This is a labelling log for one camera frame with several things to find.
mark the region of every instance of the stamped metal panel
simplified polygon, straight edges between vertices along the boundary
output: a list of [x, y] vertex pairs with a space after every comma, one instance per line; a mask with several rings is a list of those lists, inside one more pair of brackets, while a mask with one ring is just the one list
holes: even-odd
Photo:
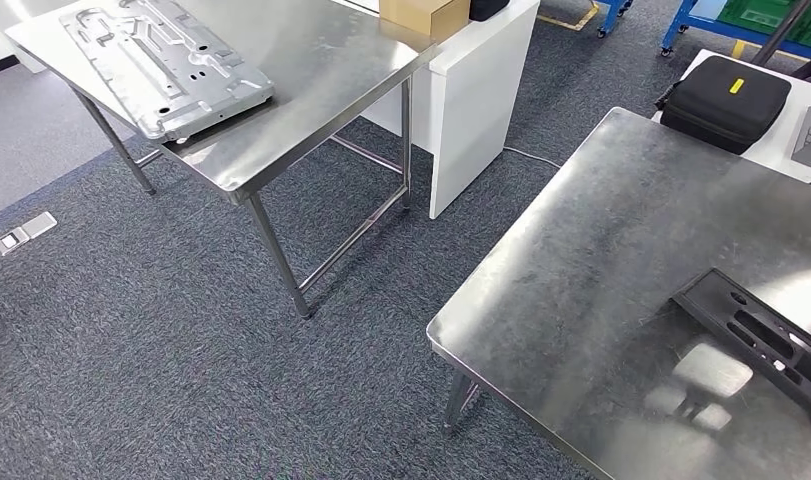
[[273, 94], [266, 75], [175, 2], [123, 0], [60, 20], [151, 140], [187, 138]]

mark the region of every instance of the yellow label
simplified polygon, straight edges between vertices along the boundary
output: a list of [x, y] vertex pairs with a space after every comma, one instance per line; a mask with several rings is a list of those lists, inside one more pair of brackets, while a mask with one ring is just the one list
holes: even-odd
[[732, 84], [732, 88], [729, 89], [729, 93], [731, 93], [732, 95], [738, 93], [738, 90], [740, 90], [743, 85], [744, 85], [743, 78], [735, 80], [735, 83]]

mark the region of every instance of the black bag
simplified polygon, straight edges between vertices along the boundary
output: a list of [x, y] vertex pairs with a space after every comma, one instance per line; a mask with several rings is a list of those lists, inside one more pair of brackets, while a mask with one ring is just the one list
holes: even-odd
[[508, 0], [470, 0], [470, 20], [483, 22], [508, 5]]
[[790, 91], [787, 80], [713, 56], [656, 105], [662, 125], [740, 155], [770, 129]]

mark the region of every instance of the steel table top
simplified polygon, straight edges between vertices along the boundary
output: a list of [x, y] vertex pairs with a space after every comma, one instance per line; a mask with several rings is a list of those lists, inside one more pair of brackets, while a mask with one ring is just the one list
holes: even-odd
[[428, 335], [601, 478], [811, 480], [806, 413], [668, 302], [712, 266], [811, 333], [811, 186], [615, 109]]
[[[272, 104], [183, 145], [163, 145], [233, 203], [275, 178], [431, 60], [434, 45], [330, 0], [180, 0], [276, 84]], [[60, 24], [102, 6], [82, 0], [6, 32], [22, 49], [129, 126], [131, 120]]]

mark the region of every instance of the white desk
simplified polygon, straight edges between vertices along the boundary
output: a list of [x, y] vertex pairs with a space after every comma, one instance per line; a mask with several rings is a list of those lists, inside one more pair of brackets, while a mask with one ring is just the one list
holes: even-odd
[[[378, 11], [378, 0], [351, 1]], [[486, 22], [470, 22], [414, 74], [412, 140], [434, 156], [431, 218], [502, 152], [539, 5], [511, 0]], [[363, 116], [398, 135], [399, 112], [395, 89]]]
[[[708, 50], [700, 51], [685, 71], [682, 78], [685, 78], [697, 65], [712, 55], [718, 54]], [[756, 67], [754, 65], [749, 66], [791, 82], [791, 94], [788, 96], [785, 108], [782, 110], [782, 113], [779, 114], [779, 118], [776, 119], [776, 123], [770, 127], [770, 130], [764, 134], [761, 140], [756, 142], [741, 156], [789, 177], [811, 183], [811, 167], [791, 160], [791, 154], [794, 151], [797, 135], [805, 118], [805, 112], [808, 110], [808, 107], [811, 107], [811, 83], [797, 80], [787, 75], [767, 70], [766, 68]], [[658, 121], [660, 118], [660, 112], [653, 116], [653, 120], [655, 121]]]

